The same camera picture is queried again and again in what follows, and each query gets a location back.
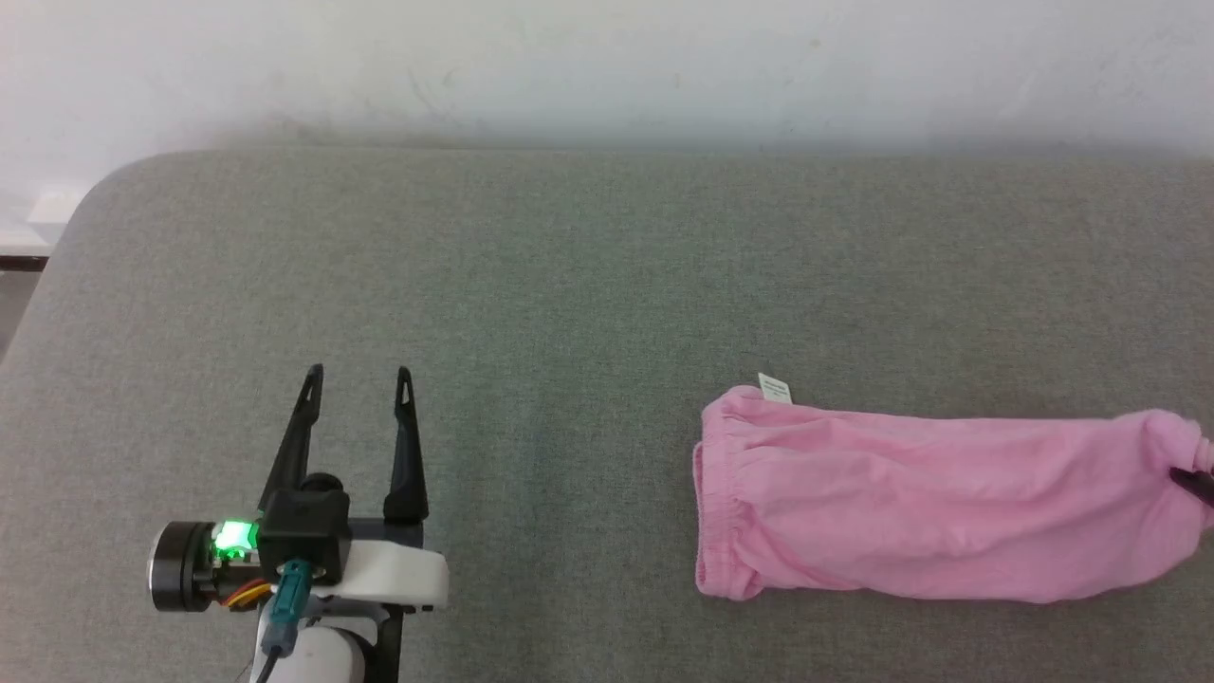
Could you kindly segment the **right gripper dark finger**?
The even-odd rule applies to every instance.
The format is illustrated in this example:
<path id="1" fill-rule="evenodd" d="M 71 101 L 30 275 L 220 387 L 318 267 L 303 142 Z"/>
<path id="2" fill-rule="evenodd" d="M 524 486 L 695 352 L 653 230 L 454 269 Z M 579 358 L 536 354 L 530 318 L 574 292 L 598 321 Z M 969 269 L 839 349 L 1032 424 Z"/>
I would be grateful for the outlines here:
<path id="1" fill-rule="evenodd" d="M 1193 497 L 1206 503 L 1206 506 L 1214 506 L 1214 477 L 1210 471 L 1170 468 L 1169 476 L 1172 483 L 1192 494 Z"/>

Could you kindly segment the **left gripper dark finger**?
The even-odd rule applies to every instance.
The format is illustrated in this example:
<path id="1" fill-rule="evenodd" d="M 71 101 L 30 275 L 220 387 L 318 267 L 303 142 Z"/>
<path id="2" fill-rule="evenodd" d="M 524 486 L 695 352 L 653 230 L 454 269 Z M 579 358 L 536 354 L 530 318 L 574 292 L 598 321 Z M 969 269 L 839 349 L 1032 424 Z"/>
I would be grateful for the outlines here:
<path id="1" fill-rule="evenodd" d="M 419 419 L 412 372 L 399 366 L 395 387 L 395 462 L 388 493 L 382 499 L 382 519 L 392 525 L 421 525 L 429 519 Z"/>
<path id="2" fill-rule="evenodd" d="M 259 513 L 263 514 L 270 510 L 270 497 L 274 493 L 300 491 L 307 476 L 311 431 L 320 419 L 320 403 L 322 364 L 316 363 L 304 376 L 304 385 L 287 421 L 285 436 L 282 438 L 257 502 Z"/>

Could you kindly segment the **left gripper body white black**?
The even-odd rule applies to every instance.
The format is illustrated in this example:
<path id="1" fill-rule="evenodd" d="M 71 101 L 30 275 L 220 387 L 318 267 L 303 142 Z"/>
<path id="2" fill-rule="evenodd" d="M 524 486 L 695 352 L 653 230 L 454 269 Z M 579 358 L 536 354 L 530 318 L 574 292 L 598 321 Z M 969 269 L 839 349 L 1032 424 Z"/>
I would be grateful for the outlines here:
<path id="1" fill-rule="evenodd" d="M 260 641 L 270 628 L 276 581 L 262 577 L 257 527 L 227 519 L 170 522 L 153 543 L 147 588 L 159 611 L 200 613 L 214 605 L 257 617 L 251 682 L 395 682 L 405 617 L 446 608 L 450 570 L 443 554 L 405 545 L 374 519 L 351 523 L 356 539 L 345 575 L 314 586 L 293 651 L 270 658 Z"/>

